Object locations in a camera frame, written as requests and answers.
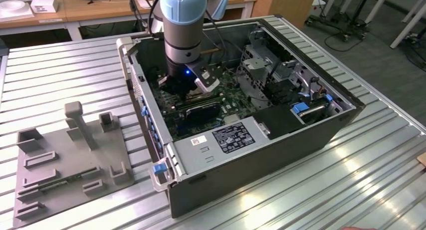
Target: aluminum extrusion table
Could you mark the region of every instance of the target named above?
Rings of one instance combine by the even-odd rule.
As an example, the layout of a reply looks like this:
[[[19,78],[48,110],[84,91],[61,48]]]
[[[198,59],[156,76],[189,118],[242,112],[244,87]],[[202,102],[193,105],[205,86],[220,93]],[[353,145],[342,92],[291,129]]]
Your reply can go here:
[[[286,22],[265,17],[366,108],[325,148],[177,219],[153,190],[150,157],[120,70],[118,36],[11,50],[1,60],[0,229],[12,228],[16,132],[65,127],[63,103],[82,103],[84,119],[120,117],[136,184],[25,229],[378,229],[426,227],[426,174],[415,157],[425,127]]]

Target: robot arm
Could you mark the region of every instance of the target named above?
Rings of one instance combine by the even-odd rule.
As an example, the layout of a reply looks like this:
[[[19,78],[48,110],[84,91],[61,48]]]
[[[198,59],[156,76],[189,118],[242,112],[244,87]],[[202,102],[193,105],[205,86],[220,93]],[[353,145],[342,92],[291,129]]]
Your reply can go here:
[[[206,12],[213,19],[222,18],[228,0],[160,0],[158,3],[168,62],[168,76],[160,85],[166,92],[181,96],[196,87],[210,92],[220,80],[201,58],[202,24]]]

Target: barcode label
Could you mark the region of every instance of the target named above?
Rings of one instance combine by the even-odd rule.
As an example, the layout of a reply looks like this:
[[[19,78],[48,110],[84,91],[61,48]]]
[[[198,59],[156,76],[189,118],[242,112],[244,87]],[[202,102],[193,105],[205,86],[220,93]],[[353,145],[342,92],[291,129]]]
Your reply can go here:
[[[39,20],[39,23],[51,23],[51,22],[60,22],[63,21],[63,19],[44,19],[44,20]]]

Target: white sticker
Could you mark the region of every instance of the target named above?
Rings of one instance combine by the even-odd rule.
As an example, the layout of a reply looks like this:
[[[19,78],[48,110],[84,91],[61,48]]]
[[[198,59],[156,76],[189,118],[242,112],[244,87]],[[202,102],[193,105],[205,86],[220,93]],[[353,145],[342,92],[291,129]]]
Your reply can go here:
[[[208,139],[204,135],[190,140],[193,146],[196,146],[197,144],[201,144],[206,141],[208,141]]]
[[[51,22],[60,22],[63,21],[63,19],[44,19],[44,20],[39,20],[39,23],[51,23]]]

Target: green circuit board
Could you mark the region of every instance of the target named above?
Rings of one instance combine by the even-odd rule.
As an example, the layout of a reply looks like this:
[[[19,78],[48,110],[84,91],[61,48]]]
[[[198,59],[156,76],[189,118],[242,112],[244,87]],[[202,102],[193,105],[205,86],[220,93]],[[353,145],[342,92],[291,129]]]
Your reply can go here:
[[[242,119],[246,115],[250,115],[257,111],[254,105],[248,101],[245,93],[238,88],[232,74],[224,73],[220,81],[218,87],[208,95],[189,93],[189,97],[193,96],[193,99],[206,99],[196,104],[182,102],[176,95],[170,95],[154,86],[150,87],[174,141],[225,125],[226,122],[224,121],[224,118],[228,116],[237,115],[237,117]],[[181,122],[182,118],[185,118],[186,110],[212,103],[220,103],[221,111],[218,116],[206,123],[185,126],[182,128]]]

